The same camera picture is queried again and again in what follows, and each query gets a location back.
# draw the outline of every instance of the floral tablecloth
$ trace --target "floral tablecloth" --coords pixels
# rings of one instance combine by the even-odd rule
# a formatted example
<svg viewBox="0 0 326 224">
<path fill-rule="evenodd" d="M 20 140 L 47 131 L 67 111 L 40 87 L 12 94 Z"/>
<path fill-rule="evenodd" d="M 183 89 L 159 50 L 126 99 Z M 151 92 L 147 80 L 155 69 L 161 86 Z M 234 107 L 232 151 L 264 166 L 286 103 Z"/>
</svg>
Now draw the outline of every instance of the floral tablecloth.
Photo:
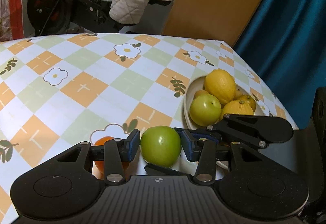
<svg viewBox="0 0 326 224">
<path fill-rule="evenodd" d="M 81 141 L 134 129 L 184 127 L 189 82 L 215 68 L 253 94 L 266 115 L 296 125 L 223 41 L 137 34 L 74 34 L 0 44 L 0 223 L 17 217 L 13 181 Z"/>
</svg>

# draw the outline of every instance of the black scooter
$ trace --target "black scooter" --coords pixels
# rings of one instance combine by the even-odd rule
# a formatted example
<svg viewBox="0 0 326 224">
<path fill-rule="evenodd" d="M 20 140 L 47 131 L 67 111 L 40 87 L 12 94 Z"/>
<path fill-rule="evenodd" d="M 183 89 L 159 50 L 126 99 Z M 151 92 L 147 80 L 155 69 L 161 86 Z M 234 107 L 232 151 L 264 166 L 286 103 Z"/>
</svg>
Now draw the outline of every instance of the black scooter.
<svg viewBox="0 0 326 224">
<path fill-rule="evenodd" d="M 70 22 L 94 33 L 118 33 L 123 25 L 109 16 L 110 6 L 102 0 L 28 0 L 27 15 L 35 36 L 66 33 Z"/>
</svg>

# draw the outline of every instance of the ridged black surface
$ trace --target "ridged black surface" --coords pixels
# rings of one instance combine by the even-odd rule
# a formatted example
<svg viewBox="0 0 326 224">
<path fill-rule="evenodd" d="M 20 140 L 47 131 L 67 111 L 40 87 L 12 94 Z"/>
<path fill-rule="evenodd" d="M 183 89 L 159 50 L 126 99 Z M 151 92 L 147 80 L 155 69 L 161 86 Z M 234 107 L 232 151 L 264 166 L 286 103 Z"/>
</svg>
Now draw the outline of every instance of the ridged black surface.
<svg viewBox="0 0 326 224">
<path fill-rule="evenodd" d="M 132 176 L 121 186 L 107 187 L 86 211 L 53 224 L 258 224 L 236 215 L 222 204 L 213 189 L 197 186 L 186 176 Z M 41 224 L 45 221 L 18 218 L 14 224 Z M 302 222 L 293 217 L 279 224 Z"/>
</svg>

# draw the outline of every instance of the white flower print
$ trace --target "white flower print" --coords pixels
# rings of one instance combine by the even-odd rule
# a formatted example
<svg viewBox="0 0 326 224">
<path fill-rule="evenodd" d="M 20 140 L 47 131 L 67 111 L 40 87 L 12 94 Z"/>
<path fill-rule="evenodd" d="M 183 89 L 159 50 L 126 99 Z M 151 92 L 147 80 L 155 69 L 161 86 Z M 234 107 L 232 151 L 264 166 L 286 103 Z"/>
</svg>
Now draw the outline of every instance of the white flower print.
<svg viewBox="0 0 326 224">
<path fill-rule="evenodd" d="M 266 115 L 266 116 L 269 116 L 270 115 L 270 112 L 269 112 L 269 108 L 268 106 L 262 101 L 262 100 L 258 100 L 257 101 L 257 104 L 260 106 L 260 108 L 262 109 L 263 113 Z"/>
<path fill-rule="evenodd" d="M 47 74 L 44 75 L 43 80 L 50 85 L 59 85 L 62 80 L 68 77 L 68 72 L 61 70 L 60 68 L 52 68 Z"/>
<path fill-rule="evenodd" d="M 115 45 L 114 46 L 115 54 L 121 57 L 125 56 L 129 59 L 136 58 L 137 55 L 141 52 L 141 50 L 135 46 L 136 45 L 132 45 L 128 43 L 122 45 Z"/>
<path fill-rule="evenodd" d="M 226 59 L 226 56 L 224 53 L 220 52 L 219 50 L 216 51 L 216 54 L 220 57 L 222 57 L 223 59 Z"/>
<path fill-rule="evenodd" d="M 248 69 L 245 69 L 244 71 L 248 75 L 249 78 L 255 79 L 255 76 L 251 73 L 251 71 L 249 71 Z"/>
<path fill-rule="evenodd" d="M 188 51 L 190 59 L 197 61 L 201 64 L 206 64 L 206 58 L 202 56 L 198 51 Z"/>
<path fill-rule="evenodd" d="M 125 134 L 122 126 L 118 124 L 110 124 L 105 127 L 103 130 L 97 130 L 94 131 L 90 136 L 90 142 L 94 144 L 96 141 L 98 141 L 101 138 L 104 137 L 113 137 L 116 139 L 126 139 L 129 135 Z"/>
</svg>

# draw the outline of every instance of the white crosshair logo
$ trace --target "white crosshair logo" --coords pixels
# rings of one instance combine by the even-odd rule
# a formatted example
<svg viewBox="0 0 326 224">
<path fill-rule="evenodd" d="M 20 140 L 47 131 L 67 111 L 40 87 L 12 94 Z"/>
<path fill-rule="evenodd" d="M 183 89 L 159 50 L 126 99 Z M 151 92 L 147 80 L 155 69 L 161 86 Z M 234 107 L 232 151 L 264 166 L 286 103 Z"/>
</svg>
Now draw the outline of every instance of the white crosshair logo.
<svg viewBox="0 0 326 224">
<path fill-rule="evenodd" d="M 161 182 L 163 182 L 164 180 L 163 180 L 162 178 L 156 178 L 156 179 L 154 179 L 154 181 L 157 182 L 157 183 L 161 183 Z"/>
</svg>

